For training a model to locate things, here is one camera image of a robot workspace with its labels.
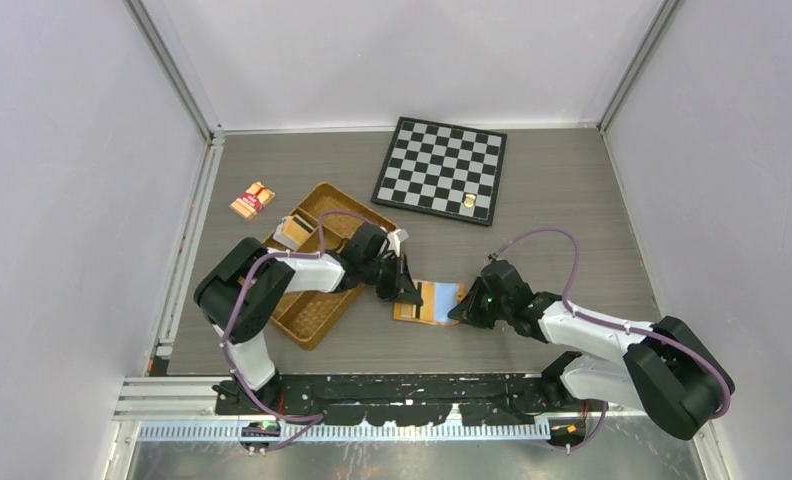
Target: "wooden tabletop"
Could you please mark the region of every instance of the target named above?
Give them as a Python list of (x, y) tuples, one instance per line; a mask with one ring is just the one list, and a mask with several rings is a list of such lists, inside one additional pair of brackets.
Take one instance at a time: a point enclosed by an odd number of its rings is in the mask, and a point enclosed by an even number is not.
[[(560, 226), (577, 237), (581, 267), (571, 298), (634, 320), (657, 320), (614, 171), (593, 129), (511, 130), (492, 227), (372, 205), (374, 183), (391, 133), (303, 133), (229, 136), (193, 267), (187, 304), (169, 365), (172, 374), (223, 374), (218, 337), (192, 301), (199, 281), (243, 237), (265, 238), (320, 182), (329, 182), (407, 230), (416, 279), (469, 287), (500, 244), (536, 226)], [(253, 182), (275, 199), (252, 221), (229, 204)], [(573, 259), (557, 234), (532, 237), (505, 254), (534, 291), (561, 293)], [(504, 322), (494, 330), (438, 327), (392, 319), (393, 306), (371, 289), (313, 351), (266, 328), (270, 356), (286, 373), (539, 372), (564, 347), (519, 337)]]

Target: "black and white checkered board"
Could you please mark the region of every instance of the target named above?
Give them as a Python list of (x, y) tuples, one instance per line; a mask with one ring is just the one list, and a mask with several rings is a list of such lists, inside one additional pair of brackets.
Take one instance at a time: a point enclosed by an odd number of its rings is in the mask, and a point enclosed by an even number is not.
[[(503, 133), (400, 118), (372, 202), (490, 226)], [(475, 194), (475, 205), (464, 204)]]

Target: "woven basket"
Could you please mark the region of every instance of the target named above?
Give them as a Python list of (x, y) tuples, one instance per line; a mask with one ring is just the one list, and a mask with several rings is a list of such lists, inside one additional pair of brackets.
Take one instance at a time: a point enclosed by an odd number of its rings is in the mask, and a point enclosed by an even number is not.
[[(388, 231), (396, 228), (396, 224), (375, 213), (369, 207), (340, 191), (329, 183), (320, 183), (307, 197), (294, 208), (291, 215), (299, 215), (305, 221), (317, 226), (319, 215), (328, 210), (346, 210), (357, 213), (372, 223), (385, 227)], [(348, 215), (329, 215), (323, 220), (326, 248), (334, 249), (344, 240), (352, 238), (361, 221)], [(275, 240), (272, 235), (264, 241), (264, 245), (280, 250), (286, 247)], [(310, 253), (317, 251), (319, 236), (311, 235), (298, 251)], [(297, 345), (313, 350), (337, 323), (349, 305), (363, 290), (361, 284), (357, 288), (343, 293), (302, 292), (288, 293), (281, 297), (270, 322), (284, 332)]]

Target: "purple cable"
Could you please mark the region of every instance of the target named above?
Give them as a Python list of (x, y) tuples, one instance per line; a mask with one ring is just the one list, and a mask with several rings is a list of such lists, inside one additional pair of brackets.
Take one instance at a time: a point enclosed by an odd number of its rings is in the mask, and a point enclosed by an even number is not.
[[(602, 402), (602, 415), (599, 416), (599, 421), (596, 422), (596, 427), (594, 427), (593, 431), (590, 432), (590, 434), (588, 436), (586, 436), (584, 438), (584, 440), (582, 440), (582, 443), (580, 443), (578, 445), (573, 445), (572, 447), (570, 447), (570, 452), (575, 452), (576, 450), (584, 447), (585, 445), (590, 443), (591, 440), (593, 440), (593, 437), (595, 437), (596, 434), (599, 433), (599, 430), (602, 430), (602, 424), (605, 423), (605, 414), (606, 413), (608, 413), (608, 402)], [(529, 442), (529, 443), (531, 443), (532, 445), (541, 447), (541, 448), (548, 448), (550, 450), (563, 450), (565, 452), (567, 451), (566, 447), (559, 447), (558, 445), (552, 445), (549, 442), (533, 441), (533, 442)]]
[(308, 416), (304, 416), (304, 417), (288, 417), (288, 416), (282, 415), (282, 414), (270, 409), (266, 405), (264, 405), (263, 402), (261, 402), (260, 399), (257, 397), (257, 395), (255, 395), (255, 392), (252, 391), (251, 387), (249, 387), (249, 383), (243, 377), (243, 374), (241, 374), (240, 371), (238, 370), (237, 364), (234, 362), (234, 359), (231, 358), (231, 353), (228, 351), (228, 349), (229, 349), (228, 339), (231, 337), (231, 332), (234, 331), (234, 325), (237, 324), (237, 318), (240, 316), (240, 311), (243, 309), (243, 303), (245, 303), (245, 301), (246, 301), (246, 293), (249, 291), (249, 288), (251, 288), (252, 280), (255, 278), (255, 273), (258, 271), (258, 269), (261, 267), (261, 265), (263, 265), (264, 262), (266, 262), (267, 260), (269, 260), (271, 258), (278, 258), (278, 257), (285, 257), (285, 258), (309, 258), (309, 259), (310, 258), (321, 258), (322, 254), (325, 253), (325, 247), (326, 247), (325, 246), (325, 229), (323, 228), (322, 221), (323, 221), (323, 219), (325, 217), (327, 217), (329, 215), (348, 215), (350, 217), (357, 218), (358, 220), (361, 220), (361, 221), (364, 221), (364, 222), (367, 222), (367, 223), (372, 223), (369, 220), (367, 220), (366, 218), (364, 218), (364, 217), (362, 217), (362, 216), (360, 216), (360, 215), (358, 215), (356, 213), (347, 212), (347, 211), (343, 211), (343, 210), (329, 210), (329, 211), (323, 212), (319, 216), (319, 220), (318, 220), (317, 230), (319, 230), (319, 253), (291, 253), (291, 252), (281, 252), (281, 253), (279, 253), (279, 252), (274, 252), (274, 253), (268, 253), (268, 254), (266, 254), (266, 255), (264, 255), (262, 257), (259, 257), (257, 260), (255, 260), (255, 263), (252, 264), (252, 267), (249, 268), (248, 273), (246, 273), (246, 278), (245, 278), (245, 280), (243, 280), (243, 286), (240, 288), (240, 294), (237, 295), (237, 301), (234, 303), (234, 308), (231, 310), (231, 315), (228, 317), (228, 323), (225, 325), (225, 330), (222, 332), (222, 337), (220, 338), (220, 341), (219, 341), (219, 345), (220, 345), (220, 347), (222, 347), (222, 353), (225, 356), (225, 361), (228, 362), (228, 365), (231, 367), (231, 373), (234, 375), (234, 378), (237, 379), (237, 383), (239, 383), (240, 386), (243, 388), (243, 391), (246, 393), (246, 396), (248, 396), (249, 399), (252, 400), (252, 402), (254, 402), (255, 405), (257, 405), (258, 408), (262, 412), (268, 413), (268, 414), (274, 416), (275, 418), (279, 418), (281, 420), (284, 420), (285, 422), (292, 422), (292, 423), (310, 422), (307, 426), (305, 426), (305, 428), (303, 428), (302, 430), (299, 430), (295, 435), (291, 436), (287, 440), (283, 440), (283, 441), (279, 442), (276, 445), (272, 445), (272, 446), (264, 449), (263, 450), (264, 453), (272, 452), (272, 451), (275, 451), (275, 450), (280, 450), (280, 449), (286, 447), (287, 445), (292, 443), (294, 440), (299, 438), (301, 435), (303, 435), (305, 432), (310, 430), (314, 425), (316, 425), (317, 423), (321, 422), (322, 419), (323, 419), (323, 415), (322, 414), (316, 414), (316, 415), (308, 415)]
[[(538, 233), (544, 233), (544, 232), (560, 233), (560, 234), (564, 235), (565, 237), (569, 238), (571, 242), (573, 242), (573, 249), (575, 251), (575, 256), (573, 257), (573, 269), (570, 271), (570, 278), (567, 280), (567, 284), (564, 285), (564, 291), (561, 293), (561, 301), (564, 303), (564, 307), (567, 310), (569, 310), (570, 313), (573, 314), (573, 316), (580, 317), (580, 318), (582, 318), (582, 319), (584, 319), (584, 320), (586, 320), (586, 321), (588, 321), (590, 323), (593, 323), (595, 325), (600, 325), (602, 327), (607, 327), (607, 328), (611, 328), (611, 329), (614, 329), (614, 330), (625, 331), (625, 328), (623, 327), (622, 324), (618, 324), (618, 323), (614, 323), (614, 322), (611, 322), (611, 321), (608, 321), (608, 320), (597, 318), (597, 317), (594, 317), (592, 315), (588, 315), (586, 313), (582, 313), (582, 312), (579, 312), (579, 311), (576, 311), (576, 310), (573, 309), (573, 305), (570, 303), (569, 295), (570, 295), (570, 289), (573, 287), (573, 282), (576, 279), (576, 273), (578, 273), (579, 257), (581, 255), (581, 252), (580, 252), (580, 249), (579, 249), (579, 242), (577, 242), (575, 237), (573, 237), (573, 235), (570, 232), (568, 232), (567, 230), (564, 230), (563, 228), (557, 228), (557, 227), (535, 228), (534, 230), (530, 230), (528, 232), (525, 232), (525, 233), (521, 234), (520, 236), (516, 237), (515, 239), (513, 239), (510, 242), (506, 243), (505, 245), (502, 245), (501, 247), (499, 247), (498, 250), (496, 250), (496, 254), (497, 255), (501, 255), (502, 252), (504, 252), (505, 250), (510, 248), (512, 245), (514, 245), (515, 243), (519, 242), (520, 240), (522, 240), (522, 239), (524, 239), (524, 238), (526, 238), (528, 236), (535, 235), (535, 234), (538, 234)], [(687, 346), (685, 346), (685, 345), (673, 340), (672, 338), (669, 338), (669, 337), (666, 337), (664, 335), (661, 335), (660, 333), (651, 332), (649, 330), (645, 330), (645, 329), (637, 328), (637, 327), (631, 327), (631, 328), (629, 328), (629, 331), (631, 333), (636, 333), (638, 335), (647, 336), (647, 337), (652, 338), (653, 340), (657, 340), (657, 341), (659, 341), (659, 342), (661, 342), (661, 343), (663, 343), (665, 345), (669, 345), (669, 346), (675, 348), (676, 350), (684, 353), (685, 355), (687, 355), (688, 357), (693, 359), (693, 361), (695, 361), (699, 366), (701, 366), (702, 368), (707, 370), (708, 373), (710, 373), (714, 377), (714, 379), (717, 380), (717, 383), (719, 384), (720, 389), (722, 390), (722, 393), (723, 393), (723, 404), (720, 405), (720, 408), (718, 408), (717, 411), (714, 412), (714, 415), (712, 415), (711, 418), (720, 418), (723, 415), (725, 415), (726, 412), (729, 411), (729, 407), (731, 407), (731, 405), (732, 405), (732, 394), (729, 391), (729, 386), (726, 383), (726, 379), (723, 378), (723, 375), (721, 375), (720, 372), (718, 372), (716, 368), (714, 368), (714, 365), (711, 365), (711, 362), (709, 362), (702, 355), (694, 352), (692, 349), (688, 348)]]
[(229, 343), (228, 338), (231, 337), (231, 332), (234, 331), (234, 325), (237, 323), (237, 317), (240, 316), (240, 310), (243, 309), (243, 303), (246, 301), (246, 293), (249, 291), (249, 288), (252, 286), (252, 279), (255, 278), (255, 272), (260, 268), (261, 265), (264, 264), (267, 260), (271, 258), (277, 257), (289, 257), (289, 258), (319, 258), (319, 254), (316, 253), (291, 253), (291, 252), (274, 252), (274, 253), (267, 253), (266, 255), (259, 257), (255, 260), (255, 263), (252, 264), (252, 267), (249, 268), (249, 272), (246, 274), (245, 280), (243, 280), (243, 286), (240, 288), (240, 294), (237, 295), (237, 302), (234, 303), (234, 308), (231, 310), (231, 315), (228, 317), (228, 323), (225, 325), (225, 330), (222, 332), (222, 337), (219, 340), (219, 346), (222, 347), (222, 352), (225, 355), (225, 361), (228, 362), (228, 365), (231, 367), (231, 373), (237, 379), (237, 383), (243, 387), (243, 391), (246, 392), (246, 395), (252, 400), (261, 411), (273, 415), (276, 418), (280, 418), (286, 422), (314, 422), (319, 423), (322, 420), (321, 414), (316, 415), (309, 415), (306, 417), (288, 417), (282, 415), (260, 401), (260, 399), (255, 395), (255, 392), (249, 387), (248, 382), (246, 379), (243, 378), (243, 375), (237, 369), (237, 364), (234, 362), (234, 359), (231, 358), (231, 353), (228, 351)]

